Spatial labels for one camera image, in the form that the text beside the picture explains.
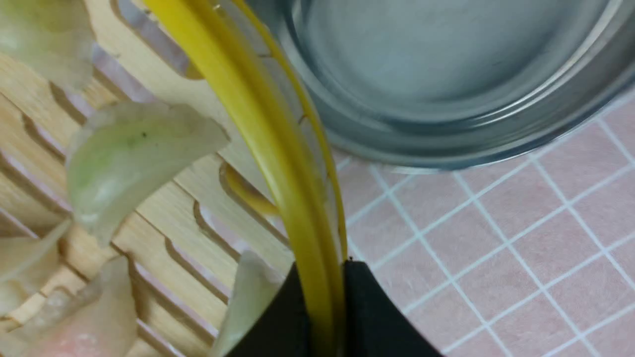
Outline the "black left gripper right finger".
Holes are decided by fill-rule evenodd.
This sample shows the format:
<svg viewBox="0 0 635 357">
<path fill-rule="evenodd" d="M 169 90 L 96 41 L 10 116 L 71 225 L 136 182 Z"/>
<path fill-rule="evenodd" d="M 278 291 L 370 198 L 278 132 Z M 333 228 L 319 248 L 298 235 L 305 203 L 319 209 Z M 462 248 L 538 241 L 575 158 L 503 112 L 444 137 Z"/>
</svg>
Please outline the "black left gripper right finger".
<svg viewBox="0 0 635 357">
<path fill-rule="evenodd" d="M 347 357 L 440 357 L 400 312 L 365 262 L 343 264 Z"/>
</svg>

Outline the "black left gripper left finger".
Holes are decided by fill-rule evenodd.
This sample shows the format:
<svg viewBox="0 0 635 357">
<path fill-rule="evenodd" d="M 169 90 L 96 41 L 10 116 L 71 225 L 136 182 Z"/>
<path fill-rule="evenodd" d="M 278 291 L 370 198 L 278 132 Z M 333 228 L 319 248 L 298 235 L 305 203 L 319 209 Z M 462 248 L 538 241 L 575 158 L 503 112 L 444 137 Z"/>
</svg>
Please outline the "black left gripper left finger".
<svg viewBox="0 0 635 357">
<path fill-rule="evenodd" d="M 279 292 L 229 357 L 310 357 L 311 323 L 295 264 Z"/>
</svg>

